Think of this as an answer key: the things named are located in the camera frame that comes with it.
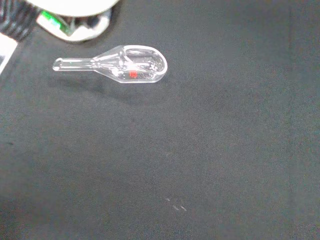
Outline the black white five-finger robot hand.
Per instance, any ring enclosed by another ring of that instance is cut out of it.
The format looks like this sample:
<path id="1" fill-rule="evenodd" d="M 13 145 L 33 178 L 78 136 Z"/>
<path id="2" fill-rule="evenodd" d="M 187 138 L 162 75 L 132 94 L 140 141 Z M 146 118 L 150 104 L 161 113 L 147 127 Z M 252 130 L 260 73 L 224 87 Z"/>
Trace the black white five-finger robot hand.
<path id="1" fill-rule="evenodd" d="M 99 37 L 112 21 L 117 0 L 2 0 L 0 39 L 18 43 L 36 25 L 70 43 Z"/>

